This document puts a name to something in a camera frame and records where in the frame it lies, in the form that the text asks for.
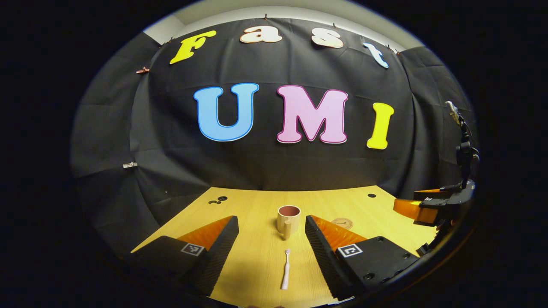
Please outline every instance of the pink letter m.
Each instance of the pink letter m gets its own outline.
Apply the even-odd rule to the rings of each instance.
[[[283,85],[278,88],[278,93],[283,96],[284,102],[283,130],[277,136],[279,142],[301,141],[302,136],[297,132],[297,119],[309,141],[316,138],[324,121],[326,128],[319,136],[322,142],[338,144],[346,141],[344,103],[348,94],[339,90],[328,90],[318,108],[315,108],[308,93],[299,85]]]

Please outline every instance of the cup handle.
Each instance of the cup handle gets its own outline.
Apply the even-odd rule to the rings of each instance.
[[[283,224],[283,239],[288,239],[291,235],[291,222],[286,220]]]

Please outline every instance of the black backdrop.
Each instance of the black backdrop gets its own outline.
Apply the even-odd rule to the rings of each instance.
[[[143,27],[181,5],[99,1],[85,9],[76,2],[53,9],[35,3],[10,12],[13,31],[5,35],[11,58],[4,69],[15,81],[5,89],[14,104],[5,104],[3,122],[6,153],[14,158],[3,186],[8,306],[180,306],[153,283],[128,278],[131,272],[82,215],[68,161],[75,109],[97,68]],[[532,275],[539,269],[538,255],[529,258],[523,248],[534,251],[544,226],[535,219],[543,217],[535,210],[544,205],[530,194],[542,183],[543,145],[531,142],[540,137],[539,117],[544,116],[536,112],[542,101],[534,99],[541,66],[524,66],[515,48],[505,46],[512,42],[525,48],[528,58],[541,59],[543,50],[535,47],[542,35],[542,9],[514,4],[447,9],[446,4],[385,1],[367,6],[442,56],[474,102],[484,149],[476,207],[481,223],[447,262],[383,307],[424,301],[499,307],[539,303],[541,285]],[[525,103],[527,108],[515,108]],[[516,215],[517,206],[522,215]]]
[[[261,25],[277,28],[283,39],[239,41],[244,29]],[[336,30],[345,45],[316,45],[311,40],[316,27]],[[192,57],[169,64],[184,38],[210,30],[217,34]],[[380,50],[389,68],[379,66],[363,43]],[[396,55],[355,33],[295,19],[228,22],[158,47],[145,34],[124,46],[94,78],[75,118],[71,162],[84,211],[118,254],[131,250],[211,186],[284,191],[378,185],[411,198],[414,190],[455,184],[460,130],[446,100],[456,104],[477,134],[460,85],[425,47]],[[151,71],[135,74],[143,66]],[[230,88],[245,82],[260,87],[253,98],[251,131],[231,142],[202,135],[194,92],[222,87],[219,122],[230,125],[237,121]],[[278,142],[284,104],[276,90],[286,84],[304,87],[315,105],[327,90],[346,92],[347,141]],[[385,150],[366,146],[375,102],[395,110]],[[304,133],[301,126],[298,131]],[[139,166],[122,169],[131,161]]]

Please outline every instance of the yellow letter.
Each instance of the yellow letter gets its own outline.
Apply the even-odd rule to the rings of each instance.
[[[275,43],[282,39],[282,37],[278,35],[278,29],[271,26],[251,27],[245,29],[243,32],[247,33],[240,36],[240,41],[243,43]]]
[[[179,51],[177,52],[175,57],[169,62],[169,64],[173,64],[175,62],[179,62],[181,60],[192,57],[192,55],[194,54],[194,52],[190,51],[192,47],[194,47],[194,49],[200,48],[206,42],[205,37],[212,37],[215,34],[217,34],[217,32],[215,30],[211,30],[206,33],[183,39],[181,42],[181,48],[179,48]]]
[[[314,35],[312,36],[312,41],[318,45],[333,48],[341,48],[343,46],[343,42],[338,39],[341,35],[333,30],[314,28],[312,29],[312,34]]]
[[[371,139],[367,140],[367,147],[371,149],[384,150],[388,146],[386,135],[388,135],[388,123],[390,116],[394,114],[394,108],[381,102],[373,104],[376,112],[375,127]]]

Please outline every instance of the mug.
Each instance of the mug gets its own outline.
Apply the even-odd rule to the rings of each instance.
[[[278,219],[276,225],[278,232],[283,234],[284,239],[299,228],[299,219],[301,217],[301,209],[296,206],[281,206],[278,208]]]

